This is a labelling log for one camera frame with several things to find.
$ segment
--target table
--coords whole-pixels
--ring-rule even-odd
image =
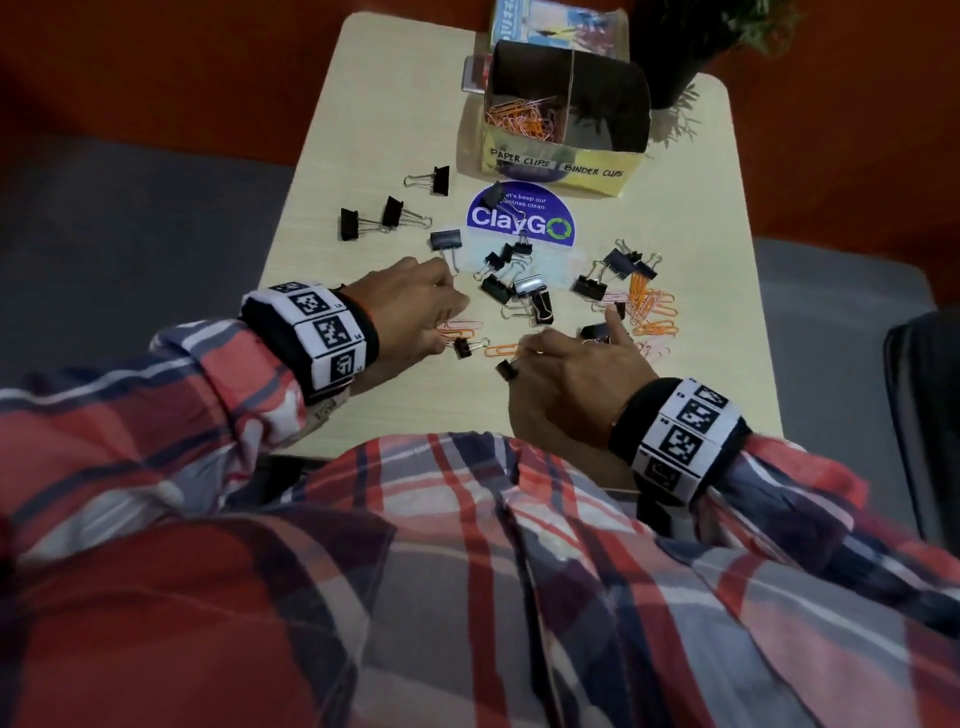
[[[262,286],[291,279],[328,285],[385,268],[404,255],[432,254],[422,228],[401,227],[359,240],[337,239],[341,207],[378,219],[387,195],[434,218],[433,230],[462,227],[470,201],[495,178],[481,175],[477,133],[482,99],[460,90],[464,58],[483,51],[477,34],[360,12],[340,33],[300,161],[276,230]],[[760,302],[750,223],[726,89],[696,79],[690,116],[697,136],[651,144],[617,199],[555,186],[577,224],[577,247],[602,257],[615,238],[663,256],[657,287],[676,295],[681,330],[663,376],[695,376],[732,398],[751,426],[780,435],[780,412]],[[406,175],[451,165],[450,195],[404,189]],[[457,287],[472,296],[463,318],[485,322],[494,343],[531,331],[503,321],[499,304],[465,271]],[[556,328],[601,316],[566,291],[551,291]],[[463,430],[510,433],[508,387],[500,359],[453,351],[430,357],[399,379],[350,400],[291,454],[333,457],[386,434]]]

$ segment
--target plaid shirt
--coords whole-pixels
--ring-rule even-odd
[[[0,725],[960,721],[960,566],[835,463],[753,438],[699,544],[492,434],[230,508],[305,418],[231,321],[0,391]]]

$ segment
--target orange wall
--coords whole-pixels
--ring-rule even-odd
[[[294,163],[350,12],[482,30],[491,2],[7,0],[0,116],[20,104],[54,131]],[[710,69],[731,91],[755,234],[915,262],[960,301],[960,6],[801,5],[788,55]]]

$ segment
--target box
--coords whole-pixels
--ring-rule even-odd
[[[517,99],[550,100],[540,110],[553,123],[554,141],[495,125],[502,117],[492,118],[491,109]],[[616,196],[643,159],[649,135],[650,91],[639,66],[510,40],[493,49],[484,93],[486,171]]]
[[[491,50],[500,40],[630,60],[630,20],[622,10],[598,12],[547,0],[496,0]]]

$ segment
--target yellow box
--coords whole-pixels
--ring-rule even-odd
[[[556,142],[501,129],[492,107],[550,99]],[[615,197],[650,136],[650,91],[632,63],[501,40],[484,93],[483,168],[514,180],[565,184]]]

